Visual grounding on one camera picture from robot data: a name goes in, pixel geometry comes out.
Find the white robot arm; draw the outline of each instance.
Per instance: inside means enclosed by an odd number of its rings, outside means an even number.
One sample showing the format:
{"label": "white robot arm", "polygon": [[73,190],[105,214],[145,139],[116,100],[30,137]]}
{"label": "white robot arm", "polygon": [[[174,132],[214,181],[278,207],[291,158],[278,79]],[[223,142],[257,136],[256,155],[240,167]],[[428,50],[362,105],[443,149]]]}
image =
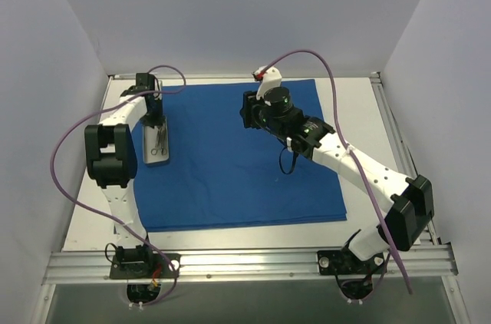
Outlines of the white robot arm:
{"label": "white robot arm", "polygon": [[[155,90],[155,77],[151,74],[137,74],[136,84],[123,92],[120,103],[128,101],[135,94]],[[156,131],[166,131],[166,118],[163,116],[162,99],[154,94],[134,98],[126,105],[102,120],[99,124],[85,128],[85,153],[87,172],[96,180],[110,206],[112,215],[124,222],[138,236],[146,239],[147,232],[141,223],[137,203],[133,191],[133,180],[137,174],[137,156],[135,153],[131,131],[138,121],[144,127]],[[115,223],[117,247],[120,260],[132,260],[128,254],[123,256],[124,249],[141,248],[141,242]],[[134,256],[142,259],[142,254]]]}
{"label": "white robot arm", "polygon": [[[244,93],[240,114],[244,127],[275,135],[291,152],[328,167],[360,190],[367,192],[349,152],[354,151],[367,175],[390,234],[398,250],[407,251],[433,217],[431,183],[423,176],[411,180],[385,167],[352,145],[345,150],[333,127],[304,115],[296,108],[282,76],[275,67],[253,73],[261,81],[257,91]],[[376,224],[364,228],[347,242],[344,251],[365,262],[388,249],[383,230]]]}

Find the cable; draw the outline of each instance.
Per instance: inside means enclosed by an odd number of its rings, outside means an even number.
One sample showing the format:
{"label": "cable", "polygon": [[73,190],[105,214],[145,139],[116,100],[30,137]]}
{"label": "cable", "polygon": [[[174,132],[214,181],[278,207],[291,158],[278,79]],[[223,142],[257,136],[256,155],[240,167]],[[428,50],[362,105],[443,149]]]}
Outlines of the cable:
{"label": "cable", "polygon": [[152,274],[152,282],[150,283],[154,289],[158,286],[158,283],[155,279],[159,278],[161,273],[162,273],[162,266],[159,264],[157,266],[157,269]]}
{"label": "cable", "polygon": [[58,177],[56,176],[56,172],[54,171],[54,161],[56,159],[56,154],[58,153],[58,150],[60,149],[60,146],[64,143],[64,141],[67,139],[67,137],[78,126],[80,126],[81,124],[83,124],[85,121],[88,121],[89,119],[91,119],[93,117],[96,117],[98,115],[101,115],[101,114],[104,114],[104,113],[108,113],[110,111],[115,111],[115,110],[119,109],[120,107],[123,107],[124,105],[128,104],[130,101],[133,101],[134,99],[139,98],[140,96],[144,96],[144,95],[147,95],[147,94],[156,94],[156,93],[158,93],[158,94],[179,94],[182,90],[184,90],[186,88],[186,85],[187,85],[186,78],[184,77],[184,74],[180,70],[178,70],[177,68],[172,67],[170,65],[165,65],[165,66],[163,65],[162,67],[173,69],[174,71],[176,71],[177,73],[179,73],[179,75],[183,79],[183,86],[181,88],[179,88],[178,90],[175,90],[175,91],[142,91],[142,92],[140,92],[138,94],[135,94],[134,96],[132,96],[128,100],[123,101],[123,102],[119,103],[118,105],[115,105],[114,107],[109,107],[107,109],[103,109],[103,110],[100,110],[100,111],[96,111],[96,112],[94,112],[92,114],[86,115],[85,117],[83,117],[82,119],[80,119],[78,122],[76,122],[75,124],[73,124],[70,128],[68,128],[68,130],[64,134],[61,135],[60,140],[58,140],[58,142],[54,146],[54,149],[53,149],[53,152],[51,153],[51,158],[50,158],[50,161],[49,161],[49,170],[50,170],[50,174],[51,174],[51,179],[53,180],[54,185],[56,186],[56,188],[58,188],[58,190],[61,192],[61,194],[63,196],[65,196],[67,199],[69,199],[75,205],[77,205],[77,206],[79,206],[79,207],[81,207],[81,208],[83,208],[85,210],[88,210],[88,211],[90,211],[92,213],[95,213],[97,215],[101,215],[103,217],[106,217],[107,219],[112,220],[115,223],[120,224],[129,234],[131,234],[133,237],[135,237],[141,243],[147,245],[149,248],[151,248],[156,253],[158,253],[165,260],[165,262],[169,266],[169,268],[171,268],[171,270],[173,271],[173,273],[174,273],[173,285],[165,293],[163,293],[162,295],[160,295],[159,297],[157,297],[154,301],[150,301],[149,303],[143,304],[144,306],[153,305],[155,303],[158,303],[158,302],[162,301],[163,299],[165,299],[166,297],[168,297],[168,295],[171,294],[172,291],[174,291],[174,289],[176,288],[176,285],[177,285],[177,271],[174,268],[174,265],[170,262],[170,259],[167,257],[167,255],[165,253],[163,253],[158,247],[154,246],[150,241],[147,241],[144,238],[138,236],[138,234],[136,234],[131,228],[129,228],[127,225],[124,224],[124,221],[122,221],[121,219],[119,219],[117,217],[114,217],[114,216],[112,216],[112,215],[110,215],[108,213],[105,213],[104,211],[100,211],[100,210],[94,209],[93,207],[89,207],[88,205],[86,205],[86,204],[78,201],[76,198],[74,198],[73,196],[71,196],[63,188],[63,186],[61,186],[61,183],[60,183]]}
{"label": "cable", "polygon": [[107,256],[107,247],[112,246],[114,247],[115,250],[117,250],[117,247],[114,243],[109,242],[105,247],[104,247],[104,256],[106,257],[106,260],[110,262],[111,264],[113,263],[113,260],[109,259],[109,256]]}
{"label": "cable", "polygon": [[[339,281],[339,278],[338,278],[338,275],[335,275],[334,277],[336,278],[336,283],[338,284],[338,287],[341,291],[341,294],[342,296],[345,298],[345,299],[357,299],[358,301],[360,302],[365,302],[367,299],[369,299],[370,297],[373,296],[375,290],[382,284],[382,281],[384,279],[384,276],[385,276],[385,273],[387,272],[387,266],[389,265],[389,260],[390,260],[390,253],[388,253],[387,255],[387,258],[385,259],[385,262],[384,264],[380,265],[378,268],[376,268],[376,270],[374,270],[373,272],[371,272],[370,274],[368,274],[366,277],[364,277],[363,279],[350,279],[350,280],[345,280],[343,283],[341,283]],[[374,275],[381,267],[383,267],[383,270],[382,270],[382,274],[381,276],[378,278],[378,281],[375,283],[375,286],[374,288],[371,290],[370,293],[368,293],[364,298],[362,299],[359,299],[357,297],[349,297],[346,292],[343,290],[344,286],[349,284],[349,283],[360,283],[360,284],[363,284],[364,282],[366,282],[368,279],[371,279],[372,275]]]}
{"label": "cable", "polygon": [[[155,86],[157,91],[160,91],[162,89],[160,86],[160,81],[157,79],[157,77],[155,77]],[[160,94],[155,94],[153,97],[158,99],[160,97]]]}
{"label": "cable", "polygon": [[287,172],[285,171],[285,169],[283,169],[283,164],[282,164],[282,155],[283,155],[283,152],[287,149],[287,147],[283,147],[282,151],[279,153],[279,159],[278,159],[278,163],[279,163],[279,169],[280,171],[285,174],[285,175],[289,175],[289,174],[292,174],[293,173],[293,170],[295,170],[295,165],[297,164],[297,157],[298,157],[298,153],[293,153],[293,158],[292,158],[292,165],[290,166],[290,170]]}
{"label": "cable", "polygon": [[[338,120],[338,96],[336,94],[336,85],[334,83],[334,75],[332,74],[331,69],[329,68],[329,64],[325,61],[325,59],[320,56],[319,53],[309,50],[309,49],[299,49],[299,50],[294,50],[290,51],[289,53],[286,53],[282,55],[279,58],[276,58],[273,62],[268,64],[266,67],[262,69],[262,71],[256,75],[256,77],[262,78],[264,73],[268,69],[270,69],[273,65],[278,63],[279,61],[282,61],[286,57],[297,54],[297,53],[306,53],[310,55],[314,55],[318,60],[321,61],[321,63],[324,65],[325,69],[327,70],[329,74],[329,80],[331,81],[331,88],[332,88],[332,106],[333,106],[333,115],[334,115],[334,126],[336,127],[336,132],[338,132],[339,140],[341,141],[343,147],[345,150],[348,150],[348,143],[344,139],[344,136],[341,132],[341,127],[339,126],[339,120]],[[389,251],[390,253],[394,256],[394,261],[396,262],[397,266],[399,267],[399,270],[402,274],[402,277],[404,278],[404,282],[406,283],[407,291],[409,292],[410,295],[413,294],[413,288],[411,287],[411,282],[409,279],[409,276],[407,275],[406,268],[404,267],[404,263],[402,259],[400,258],[400,254],[397,251],[396,244],[394,243],[394,239],[392,238],[390,231],[387,227],[387,224],[385,223],[384,217],[382,216],[382,212],[380,207],[377,204],[377,199],[375,198],[374,191],[370,187],[370,183],[368,182],[367,179],[367,174],[365,174],[363,167],[361,166],[361,162],[354,153],[354,151],[349,151],[349,154],[351,155],[351,158],[353,159],[354,163],[356,164],[356,167],[358,171],[360,172],[361,179],[363,180],[363,184],[365,185],[365,188],[367,189],[368,196],[370,197],[370,201],[375,209],[375,213],[377,214],[378,221],[382,227],[382,230],[384,231],[385,238],[387,238],[387,243],[389,245]]]}

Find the metal plate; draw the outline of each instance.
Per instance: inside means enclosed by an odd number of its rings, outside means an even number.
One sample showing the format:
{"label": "metal plate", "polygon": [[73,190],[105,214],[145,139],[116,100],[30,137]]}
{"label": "metal plate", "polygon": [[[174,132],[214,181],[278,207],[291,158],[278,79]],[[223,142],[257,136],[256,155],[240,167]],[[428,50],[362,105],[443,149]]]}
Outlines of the metal plate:
{"label": "metal plate", "polygon": [[[169,258],[169,260],[173,262],[174,269],[176,269],[176,272],[179,275],[181,256],[178,253],[166,253],[166,255]],[[158,266],[160,264],[163,267],[162,271],[160,272],[159,278],[164,278],[164,279],[174,278],[174,272],[171,270],[171,268],[169,268],[169,265],[167,264],[166,260],[161,255],[157,255],[156,253],[154,253],[153,258],[154,258],[154,262],[153,262],[154,266]],[[145,264],[131,263],[131,264],[124,264],[122,266],[118,266],[115,259],[116,258],[113,256],[113,263],[111,264],[110,273],[109,273],[110,279],[129,280],[129,279],[153,278],[154,271],[147,271]]]}
{"label": "metal plate", "polygon": [[[345,254],[339,250],[322,250],[317,252],[317,261],[319,265],[319,274],[322,276],[344,276],[353,274],[367,274],[375,271],[379,266],[375,263],[375,259],[381,259],[384,263],[384,254],[379,253],[371,259],[360,264],[345,264]],[[325,266],[322,262],[328,259],[328,265]]]}
{"label": "metal plate", "polygon": [[143,162],[146,165],[166,164],[169,161],[169,133],[167,127],[167,119],[165,123],[165,134],[162,142],[162,150],[155,151],[157,142],[157,128],[149,126],[143,127]]}
{"label": "metal plate", "polygon": [[[179,281],[232,282],[258,280],[312,280],[334,279],[321,276],[317,252],[326,247],[312,249],[271,250],[188,250],[174,251],[181,255]],[[413,246],[401,252],[410,276],[453,276],[456,265],[450,246]],[[79,253],[53,253],[44,283],[88,284],[120,283],[109,279],[109,263],[104,253],[87,251]],[[400,276],[397,265],[391,260],[386,277]],[[145,283],[150,279],[129,279],[128,283]]]}

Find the white backdrop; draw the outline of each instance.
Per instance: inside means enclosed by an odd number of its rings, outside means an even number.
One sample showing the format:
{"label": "white backdrop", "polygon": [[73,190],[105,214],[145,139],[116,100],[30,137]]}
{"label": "white backdrop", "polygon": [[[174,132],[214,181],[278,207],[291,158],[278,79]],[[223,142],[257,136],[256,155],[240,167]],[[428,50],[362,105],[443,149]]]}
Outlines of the white backdrop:
{"label": "white backdrop", "polygon": [[[99,108],[101,63],[66,0],[0,0],[0,322],[27,323],[70,204],[49,176],[56,140]],[[75,193],[83,133],[68,141],[58,173]]]}
{"label": "white backdrop", "polygon": [[383,76],[475,323],[491,319],[490,2],[421,0]]}
{"label": "white backdrop", "polygon": [[[419,0],[68,0],[107,73],[171,62],[187,73],[249,73],[313,48],[338,77],[385,66]],[[323,72],[312,58],[282,64]]]}

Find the blue cloth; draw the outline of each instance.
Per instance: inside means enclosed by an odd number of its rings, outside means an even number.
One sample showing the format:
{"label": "blue cloth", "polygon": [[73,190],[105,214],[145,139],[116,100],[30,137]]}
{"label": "blue cloth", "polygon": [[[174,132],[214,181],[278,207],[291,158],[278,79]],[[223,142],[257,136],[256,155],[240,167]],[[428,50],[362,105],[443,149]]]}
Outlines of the blue cloth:
{"label": "blue cloth", "polygon": [[[286,82],[295,106],[322,118],[315,82]],[[170,162],[148,167],[142,128],[133,131],[138,174],[135,197],[149,231],[200,230],[346,220],[338,175],[299,157],[284,175],[282,145],[265,131],[245,129],[242,93],[258,84],[190,85],[163,98]],[[289,169],[292,155],[285,151]]]}

